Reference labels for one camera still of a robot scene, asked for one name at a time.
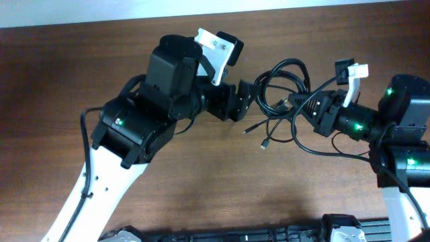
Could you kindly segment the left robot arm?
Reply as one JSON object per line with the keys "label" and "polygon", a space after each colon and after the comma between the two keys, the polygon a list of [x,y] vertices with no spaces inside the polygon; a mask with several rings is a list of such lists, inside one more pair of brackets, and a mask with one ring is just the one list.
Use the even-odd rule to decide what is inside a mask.
{"label": "left robot arm", "polygon": [[246,81],[225,81],[243,42],[203,29],[195,37],[163,36],[145,74],[131,78],[98,109],[93,132],[83,131],[85,163],[45,241],[96,241],[130,186],[176,134],[177,123],[208,112],[239,121],[257,95]]}

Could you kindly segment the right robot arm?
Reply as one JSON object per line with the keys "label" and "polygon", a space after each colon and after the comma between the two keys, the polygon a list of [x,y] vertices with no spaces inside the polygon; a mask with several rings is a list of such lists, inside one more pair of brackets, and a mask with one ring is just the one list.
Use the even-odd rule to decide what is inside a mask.
{"label": "right robot arm", "polygon": [[396,75],[373,110],[351,102],[344,90],[288,97],[315,133],[333,131],[369,144],[368,162],[377,175],[393,241],[429,240],[429,82]]}

